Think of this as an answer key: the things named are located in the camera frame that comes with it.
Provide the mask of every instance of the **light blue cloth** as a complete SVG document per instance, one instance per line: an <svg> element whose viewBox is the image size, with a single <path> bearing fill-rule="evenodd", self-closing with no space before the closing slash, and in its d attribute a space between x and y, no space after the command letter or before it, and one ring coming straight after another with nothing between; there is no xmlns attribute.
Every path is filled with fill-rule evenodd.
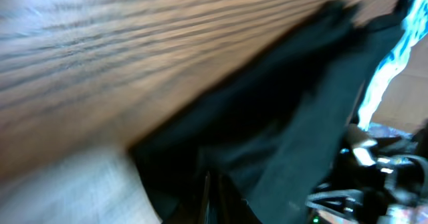
<svg viewBox="0 0 428 224"><path fill-rule="evenodd" d="M428 32L428 0L415 0L409 14L402 22L405 34L395 48L382 60L370 84L358 115L358 126L367 130L370 119L382 100L382 95L389 82L406 67L410 58L411 47Z"/></svg>

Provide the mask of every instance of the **wooden surface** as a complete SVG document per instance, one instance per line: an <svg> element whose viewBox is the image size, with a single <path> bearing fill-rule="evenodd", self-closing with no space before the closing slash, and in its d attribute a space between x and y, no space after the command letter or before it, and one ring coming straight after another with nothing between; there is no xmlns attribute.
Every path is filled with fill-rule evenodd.
<svg viewBox="0 0 428 224"><path fill-rule="evenodd" d="M131 145L325 1L0 0L0 179Z"/></svg>
<svg viewBox="0 0 428 224"><path fill-rule="evenodd" d="M389 84L372 121L409 133L428 120L428 37L412 48L406 68Z"/></svg>

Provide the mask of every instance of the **black cloth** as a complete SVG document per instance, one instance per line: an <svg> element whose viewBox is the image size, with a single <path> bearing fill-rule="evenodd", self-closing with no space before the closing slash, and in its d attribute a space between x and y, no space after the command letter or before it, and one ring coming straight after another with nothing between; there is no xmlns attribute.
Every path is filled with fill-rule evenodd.
<svg viewBox="0 0 428 224"><path fill-rule="evenodd" d="M211 170L231 179L262 223L304 221L360 87L403 35L403 14L355 27L358 7L344 6L325 4L130 151L161 218Z"/></svg>

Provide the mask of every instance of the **table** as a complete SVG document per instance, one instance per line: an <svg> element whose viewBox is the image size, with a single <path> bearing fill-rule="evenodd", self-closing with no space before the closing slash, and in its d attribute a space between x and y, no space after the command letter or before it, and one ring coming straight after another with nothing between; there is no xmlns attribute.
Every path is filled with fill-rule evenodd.
<svg viewBox="0 0 428 224"><path fill-rule="evenodd" d="M0 0L0 180L126 149L325 1Z"/></svg>

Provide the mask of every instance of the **dark fabric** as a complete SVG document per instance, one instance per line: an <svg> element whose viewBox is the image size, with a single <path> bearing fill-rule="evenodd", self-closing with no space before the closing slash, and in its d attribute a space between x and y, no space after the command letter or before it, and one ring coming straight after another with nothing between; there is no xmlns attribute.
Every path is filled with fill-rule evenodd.
<svg viewBox="0 0 428 224"><path fill-rule="evenodd" d="M304 221L360 87L403 35L400 15L355 28L344 5L327 3L130 151L163 219L213 170L262 223Z"/></svg>

